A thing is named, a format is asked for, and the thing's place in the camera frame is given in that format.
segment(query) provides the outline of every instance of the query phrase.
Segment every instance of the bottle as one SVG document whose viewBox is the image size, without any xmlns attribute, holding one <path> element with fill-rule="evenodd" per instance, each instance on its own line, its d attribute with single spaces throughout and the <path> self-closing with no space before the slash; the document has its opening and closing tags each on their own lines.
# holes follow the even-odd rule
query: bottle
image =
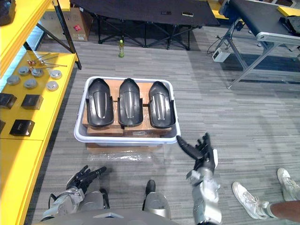
<svg viewBox="0 0 300 225">
<path fill-rule="evenodd" d="M 120 49 L 119 57 L 123 58 L 124 57 L 124 42 L 123 42 L 123 40 L 120 40 L 119 49 Z"/>
</svg>

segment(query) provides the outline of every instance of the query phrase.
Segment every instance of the power strip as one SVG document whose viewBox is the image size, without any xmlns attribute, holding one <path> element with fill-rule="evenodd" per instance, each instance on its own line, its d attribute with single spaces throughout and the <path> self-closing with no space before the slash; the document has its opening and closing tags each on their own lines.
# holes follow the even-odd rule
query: power strip
<svg viewBox="0 0 300 225">
<path fill-rule="evenodd" d="M 230 52 L 224 50 L 222 51 L 221 48 L 218 48 L 212 55 L 212 60 L 214 62 L 224 62 L 228 56 L 230 55 Z"/>
</svg>

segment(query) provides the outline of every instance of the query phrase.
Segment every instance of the shoe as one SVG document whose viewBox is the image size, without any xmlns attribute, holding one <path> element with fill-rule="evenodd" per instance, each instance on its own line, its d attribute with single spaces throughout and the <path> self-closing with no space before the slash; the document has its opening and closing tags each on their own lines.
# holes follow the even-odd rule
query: shoe
<svg viewBox="0 0 300 225">
<path fill-rule="evenodd" d="M 277 170 L 277 177 L 282 187 L 282 194 L 284 200 L 287 202 L 297 200 L 294 196 L 292 196 L 292 193 L 295 188 L 300 187 L 296 184 L 295 181 L 291 179 L 289 172 L 284 168 L 279 168 Z"/>
<path fill-rule="evenodd" d="M 263 208 L 266 208 L 269 202 L 261 202 L 258 197 L 252 196 L 239 182 L 232 184 L 232 191 L 253 219 L 266 219 L 269 217 L 263 212 Z"/>
</svg>

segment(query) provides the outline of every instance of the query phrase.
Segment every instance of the white box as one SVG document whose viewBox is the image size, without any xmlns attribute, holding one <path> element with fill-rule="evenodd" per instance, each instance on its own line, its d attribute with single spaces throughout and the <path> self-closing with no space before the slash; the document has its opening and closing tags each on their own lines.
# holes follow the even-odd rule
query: white box
<svg viewBox="0 0 300 225">
<path fill-rule="evenodd" d="M 86 97 L 88 94 L 89 85 L 96 78 L 102 78 L 104 80 L 125 80 L 126 78 L 121 77 L 103 77 L 103 76 L 92 76 L 86 82 L 84 86 L 84 91 L 82 95 L 82 99 L 80 102 L 76 124 L 74 128 L 74 136 L 75 138 L 84 143 L 96 143 L 100 146 L 158 146 L 160 144 L 173 144 L 177 142 L 176 136 L 180 135 L 180 127 L 178 123 L 178 115 L 176 111 L 176 104 L 174 101 L 174 112 L 176 117 L 175 126 L 172 128 L 171 132 L 169 132 L 164 137 L 160 138 L 143 138 L 143 137 L 104 137 L 104 136 L 89 136 L 87 134 L 87 128 L 82 125 L 84 104 L 86 101 Z M 174 100 L 174 92 L 173 86 L 170 82 L 166 80 L 154 80 L 154 79 L 134 79 L 137 83 L 153 83 L 155 81 L 162 82 L 170 93 L 170 99 Z"/>
</svg>

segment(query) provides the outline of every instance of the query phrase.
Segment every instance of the yellow shelf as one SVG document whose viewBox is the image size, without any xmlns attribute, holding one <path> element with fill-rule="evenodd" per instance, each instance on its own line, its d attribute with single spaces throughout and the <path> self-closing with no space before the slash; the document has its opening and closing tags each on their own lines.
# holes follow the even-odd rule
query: yellow shelf
<svg viewBox="0 0 300 225">
<path fill-rule="evenodd" d="M 284 16 L 297 15 L 300 16 L 300 9 L 278 6 L 278 11 L 281 12 Z"/>
<path fill-rule="evenodd" d="M 16 67 L 26 65 L 26 60 L 36 59 L 45 52 L 26 52 Z M 42 163 L 49 138 L 70 79 L 76 55 L 71 53 L 52 53 L 58 58 L 51 63 L 67 65 L 43 69 L 44 75 L 36 78 L 38 86 L 32 90 L 25 89 L 23 82 L 33 78 L 32 75 L 19 76 L 21 82 L 15 86 L 6 85 L 2 93 L 14 94 L 17 97 L 11 109 L 0 109 L 0 118 L 6 122 L 0 134 L 1 146 L 1 224 L 23 224 L 36 182 L 38 171 Z M 59 69 L 62 77 L 55 80 L 59 84 L 56 91 L 48 91 L 45 84 L 53 79 L 49 77 L 51 69 Z M 20 106 L 26 94 L 39 94 L 43 102 L 39 110 L 24 110 Z M 35 122 L 30 137 L 16 137 L 9 131 L 16 119 L 26 119 Z"/>
<path fill-rule="evenodd" d="M 50 3 L 51 0 L 16 0 L 13 22 L 0 27 L 0 77 L 3 76 Z"/>
<path fill-rule="evenodd" d="M 221 4 L 218 2 L 218 0 L 208 0 L 208 3 L 210 5 L 210 8 L 212 10 L 212 13 L 217 19 L 224 19 L 228 20 L 225 16 L 221 15 L 219 13 L 219 9 L 221 8 Z"/>
<path fill-rule="evenodd" d="M 60 3 L 60 8 L 62 11 L 70 11 L 71 6 L 70 6 L 70 0 L 59 0 Z M 46 10 L 47 12 L 54 12 L 54 6 L 52 4 L 49 5 L 49 7 Z"/>
</svg>

